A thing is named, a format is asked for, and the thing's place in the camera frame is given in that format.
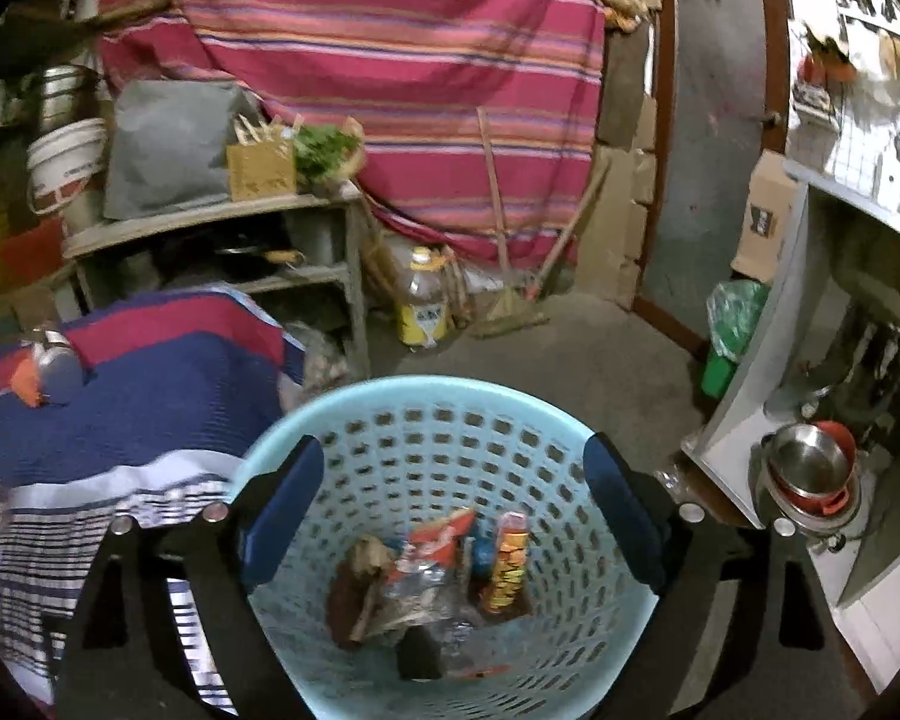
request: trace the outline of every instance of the striped blanket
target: striped blanket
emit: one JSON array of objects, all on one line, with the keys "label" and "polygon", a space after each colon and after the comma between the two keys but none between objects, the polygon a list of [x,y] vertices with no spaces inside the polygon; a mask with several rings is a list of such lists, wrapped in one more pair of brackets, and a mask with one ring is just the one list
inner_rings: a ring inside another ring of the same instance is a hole
[{"label": "striped blanket", "polygon": [[[138,1],[148,0],[101,0],[101,12]],[[235,77],[290,121],[352,115],[380,217],[493,260],[482,105],[514,263],[538,264],[577,208],[600,95],[596,0],[170,1],[101,39],[116,87]]]},{"label": "striped blanket", "polygon": [[[6,392],[21,354],[0,348],[0,654],[28,693],[53,702],[63,638],[108,523],[191,518],[224,496],[252,442],[302,380],[303,347],[226,288],[159,293],[64,327],[90,367],[67,406],[29,409]],[[184,581],[170,598],[202,695],[226,706]]]}]

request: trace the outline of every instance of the floor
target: floor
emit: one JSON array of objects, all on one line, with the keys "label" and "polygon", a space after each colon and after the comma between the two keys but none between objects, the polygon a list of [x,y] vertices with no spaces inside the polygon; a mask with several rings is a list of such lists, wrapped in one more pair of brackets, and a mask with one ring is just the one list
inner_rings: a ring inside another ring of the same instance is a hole
[{"label": "floor", "polygon": [[680,440],[703,424],[694,405],[698,363],[612,303],[554,295],[544,308],[547,324],[418,352],[401,346],[392,322],[371,316],[373,375],[444,373],[512,386],[607,433],[634,469],[667,467]]}]

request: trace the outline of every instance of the light blue plastic basket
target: light blue plastic basket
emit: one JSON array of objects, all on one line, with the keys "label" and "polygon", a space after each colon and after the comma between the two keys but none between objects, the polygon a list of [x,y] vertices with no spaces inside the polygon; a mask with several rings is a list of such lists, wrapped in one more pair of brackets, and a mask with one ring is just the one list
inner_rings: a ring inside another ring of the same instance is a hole
[{"label": "light blue plastic basket", "polygon": [[[398,376],[338,389],[287,415],[251,447],[231,498],[317,437],[324,477],[274,580],[250,598],[266,636],[317,718],[575,718],[605,696],[656,596],[626,567],[583,479],[593,431],[548,403],[487,382]],[[452,509],[530,514],[529,655],[483,680],[402,682],[395,659],[333,645],[324,604],[362,533],[405,535]]]}]

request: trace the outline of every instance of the pink striped cloth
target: pink striped cloth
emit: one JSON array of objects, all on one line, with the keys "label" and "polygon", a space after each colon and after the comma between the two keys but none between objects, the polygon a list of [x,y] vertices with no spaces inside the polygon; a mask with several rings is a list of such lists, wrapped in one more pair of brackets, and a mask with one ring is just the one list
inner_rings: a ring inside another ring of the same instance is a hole
[{"label": "pink striped cloth", "polygon": [[[101,0],[101,12],[133,1]],[[171,1],[101,39],[116,87],[234,77],[287,121],[353,116],[380,217],[495,260],[482,105],[514,264],[538,264],[577,208],[600,97],[596,0]]]}]

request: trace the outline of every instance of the plastic bottle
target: plastic bottle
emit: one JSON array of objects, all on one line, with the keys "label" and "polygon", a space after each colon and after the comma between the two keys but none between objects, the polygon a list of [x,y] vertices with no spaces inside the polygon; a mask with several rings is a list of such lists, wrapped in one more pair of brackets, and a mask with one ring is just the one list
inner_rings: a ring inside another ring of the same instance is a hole
[{"label": "plastic bottle", "polygon": [[400,341],[430,348],[447,332],[449,309],[440,279],[442,260],[427,247],[415,247],[401,283]]}]

